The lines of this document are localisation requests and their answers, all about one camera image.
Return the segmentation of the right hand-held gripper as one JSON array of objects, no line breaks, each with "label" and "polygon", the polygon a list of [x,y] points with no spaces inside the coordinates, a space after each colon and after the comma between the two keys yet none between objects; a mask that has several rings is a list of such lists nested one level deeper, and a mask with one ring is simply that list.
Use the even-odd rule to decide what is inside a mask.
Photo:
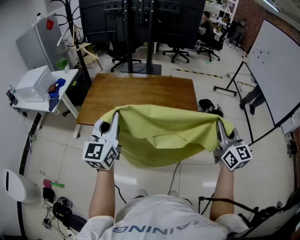
[{"label": "right hand-held gripper", "polygon": [[217,120],[216,128],[219,144],[213,151],[215,164],[223,162],[231,172],[244,167],[253,158],[249,146],[240,138],[236,128],[227,135],[221,120]]}]

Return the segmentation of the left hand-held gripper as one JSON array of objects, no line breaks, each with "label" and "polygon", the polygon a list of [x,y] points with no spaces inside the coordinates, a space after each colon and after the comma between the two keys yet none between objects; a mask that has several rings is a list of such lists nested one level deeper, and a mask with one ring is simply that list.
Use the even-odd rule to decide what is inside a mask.
[{"label": "left hand-held gripper", "polygon": [[119,118],[119,112],[115,112],[110,124],[99,119],[84,143],[82,159],[92,168],[108,171],[120,158]]}]

